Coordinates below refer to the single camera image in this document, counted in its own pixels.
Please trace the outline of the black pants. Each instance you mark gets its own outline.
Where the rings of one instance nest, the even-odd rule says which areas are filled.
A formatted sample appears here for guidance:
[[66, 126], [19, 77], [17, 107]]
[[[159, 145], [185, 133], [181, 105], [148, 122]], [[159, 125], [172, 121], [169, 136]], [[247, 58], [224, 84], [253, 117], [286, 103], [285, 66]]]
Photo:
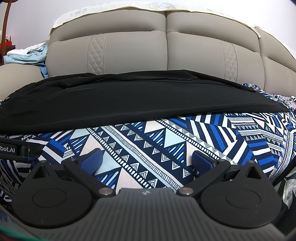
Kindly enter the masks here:
[[207, 113], [288, 109], [251, 87], [189, 70], [81, 73], [30, 83], [1, 103], [1, 134], [28, 135]]

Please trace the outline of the blue white patterned sofa cover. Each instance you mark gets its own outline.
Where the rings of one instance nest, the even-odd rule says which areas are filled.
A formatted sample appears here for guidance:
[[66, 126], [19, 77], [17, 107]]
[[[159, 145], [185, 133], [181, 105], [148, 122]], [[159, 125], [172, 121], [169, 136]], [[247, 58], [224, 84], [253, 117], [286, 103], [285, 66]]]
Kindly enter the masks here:
[[122, 188], [178, 190], [198, 177], [196, 150], [233, 165], [255, 161], [271, 182], [295, 165], [295, 97], [264, 92], [288, 108], [286, 113], [225, 113], [16, 136], [40, 144], [28, 161], [1, 160], [1, 198], [10, 203], [39, 162], [60, 164], [93, 149], [103, 151], [95, 177], [114, 191]]

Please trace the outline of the light blue clothes pile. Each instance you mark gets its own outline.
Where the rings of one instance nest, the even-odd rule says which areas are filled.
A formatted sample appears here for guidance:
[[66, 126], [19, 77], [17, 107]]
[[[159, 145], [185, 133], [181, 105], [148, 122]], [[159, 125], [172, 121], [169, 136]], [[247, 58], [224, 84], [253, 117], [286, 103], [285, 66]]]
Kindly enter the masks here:
[[48, 70], [45, 64], [48, 45], [45, 42], [29, 46], [25, 49], [8, 51], [4, 56], [4, 64], [16, 63], [23, 65], [35, 65], [40, 68], [44, 78], [48, 78]]

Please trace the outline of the brown wooden shelf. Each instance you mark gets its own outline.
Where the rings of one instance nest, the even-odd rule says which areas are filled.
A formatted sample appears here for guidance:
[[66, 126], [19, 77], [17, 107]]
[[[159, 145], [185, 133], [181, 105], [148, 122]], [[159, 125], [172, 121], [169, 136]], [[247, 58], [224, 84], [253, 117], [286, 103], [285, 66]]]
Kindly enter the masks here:
[[6, 3], [6, 11], [4, 14], [4, 20], [3, 20], [3, 27], [2, 27], [2, 33], [1, 33], [1, 65], [4, 64], [4, 55], [6, 54], [6, 28], [9, 18], [9, 12], [12, 3], [17, 2], [18, 0], [3, 0], [1, 3]]

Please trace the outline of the beige leather sofa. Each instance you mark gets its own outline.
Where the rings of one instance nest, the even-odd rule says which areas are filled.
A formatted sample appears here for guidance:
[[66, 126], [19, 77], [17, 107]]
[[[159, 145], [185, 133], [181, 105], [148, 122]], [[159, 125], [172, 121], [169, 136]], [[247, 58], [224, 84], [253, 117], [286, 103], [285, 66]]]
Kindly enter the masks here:
[[52, 30], [49, 76], [187, 69], [295, 95], [295, 58], [269, 33], [208, 13], [119, 9]]

